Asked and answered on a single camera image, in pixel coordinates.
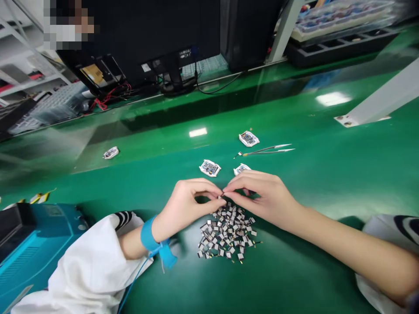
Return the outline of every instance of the pile of small components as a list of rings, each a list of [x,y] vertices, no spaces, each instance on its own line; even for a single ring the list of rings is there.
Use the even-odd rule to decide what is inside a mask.
[[[230,202],[213,213],[213,217],[215,221],[208,220],[200,228],[203,237],[198,245],[198,257],[209,259],[221,256],[234,262],[233,254],[236,253],[238,260],[243,264],[246,246],[262,243],[251,238],[258,235],[251,227],[255,222],[254,218],[247,219],[245,210],[232,207]]]

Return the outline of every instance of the left hand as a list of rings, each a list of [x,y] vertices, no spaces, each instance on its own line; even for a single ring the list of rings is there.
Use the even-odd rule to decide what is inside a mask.
[[[204,178],[178,181],[165,208],[153,221],[151,232],[155,241],[170,238],[198,218],[224,206],[226,201],[217,198],[222,194],[223,191]],[[200,195],[208,197],[210,201],[198,204],[195,197]]]

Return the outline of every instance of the person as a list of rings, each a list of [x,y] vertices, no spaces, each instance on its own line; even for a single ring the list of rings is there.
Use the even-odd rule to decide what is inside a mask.
[[[254,191],[260,197],[248,198],[237,190],[243,190],[246,195]],[[198,204],[195,197],[199,195],[207,196],[210,201]],[[411,246],[406,243],[395,245],[379,239],[301,205],[281,179],[271,174],[245,170],[233,178],[223,190],[204,178],[179,181],[167,205],[153,221],[151,232],[155,241],[161,242],[170,238],[198,218],[224,206],[226,201],[219,198],[222,195],[348,265],[357,274],[361,292],[381,313],[404,313],[407,308],[411,313],[417,310],[417,230],[409,229],[408,236],[405,236]],[[49,280],[49,291],[43,291],[43,296],[40,292],[29,294],[11,313],[116,313],[125,288],[135,280],[148,253],[141,243],[142,223],[120,232],[133,221],[134,215],[124,212],[113,216],[95,224],[67,250]],[[384,233],[397,234],[397,228],[391,228],[391,223],[388,222],[386,227],[391,231]],[[85,237],[89,232],[96,233],[97,237],[89,240]],[[95,251],[98,240],[106,244]],[[109,250],[115,251],[113,256],[109,256]],[[77,265],[80,263],[89,263],[87,270],[84,264],[84,267]],[[95,272],[100,272],[105,279],[95,279],[95,283],[92,283]]]

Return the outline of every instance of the hand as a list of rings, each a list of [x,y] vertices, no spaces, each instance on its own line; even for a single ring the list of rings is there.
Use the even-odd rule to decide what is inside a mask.
[[[170,238],[198,218],[224,206],[226,201],[217,198],[222,194],[214,183],[204,178],[178,181],[165,208],[153,221],[151,232],[155,241]],[[210,201],[198,204],[195,197],[200,195]]]
[[[243,189],[246,195],[249,195],[249,191],[255,191],[261,197],[251,199],[242,196],[234,192],[238,189]],[[264,172],[244,170],[223,191],[237,205],[284,230],[296,225],[300,213],[305,209],[293,198],[280,178]]]

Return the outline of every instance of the monitor stand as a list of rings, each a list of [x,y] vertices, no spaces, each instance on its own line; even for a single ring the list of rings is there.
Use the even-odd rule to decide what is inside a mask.
[[[179,55],[170,54],[161,58],[162,65],[170,76],[170,82],[163,84],[160,91],[163,95],[175,97],[192,92],[195,89],[196,78],[191,77],[182,81],[179,70]]]

